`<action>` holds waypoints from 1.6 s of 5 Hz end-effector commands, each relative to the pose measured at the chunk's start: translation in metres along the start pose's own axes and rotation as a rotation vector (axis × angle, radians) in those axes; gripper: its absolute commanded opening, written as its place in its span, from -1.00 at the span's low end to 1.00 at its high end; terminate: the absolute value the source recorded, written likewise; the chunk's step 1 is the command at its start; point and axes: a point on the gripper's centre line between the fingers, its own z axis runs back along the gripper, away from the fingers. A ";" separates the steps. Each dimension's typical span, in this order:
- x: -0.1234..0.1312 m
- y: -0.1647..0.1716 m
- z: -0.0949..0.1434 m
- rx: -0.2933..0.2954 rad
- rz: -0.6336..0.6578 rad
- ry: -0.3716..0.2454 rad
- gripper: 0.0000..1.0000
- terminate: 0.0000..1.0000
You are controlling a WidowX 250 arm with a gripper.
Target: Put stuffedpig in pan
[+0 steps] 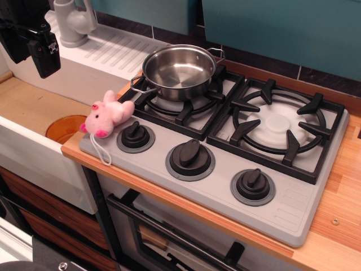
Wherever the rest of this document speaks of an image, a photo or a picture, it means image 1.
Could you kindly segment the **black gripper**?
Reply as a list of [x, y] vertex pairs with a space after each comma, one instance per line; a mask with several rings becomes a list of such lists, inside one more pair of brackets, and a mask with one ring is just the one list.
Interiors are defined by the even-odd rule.
[[[16, 64], [31, 55], [41, 78], [47, 78], [61, 68], [59, 44], [45, 19], [48, 11], [48, 1], [1, 1], [1, 44]], [[17, 35], [19, 33], [39, 37], [27, 45]]]

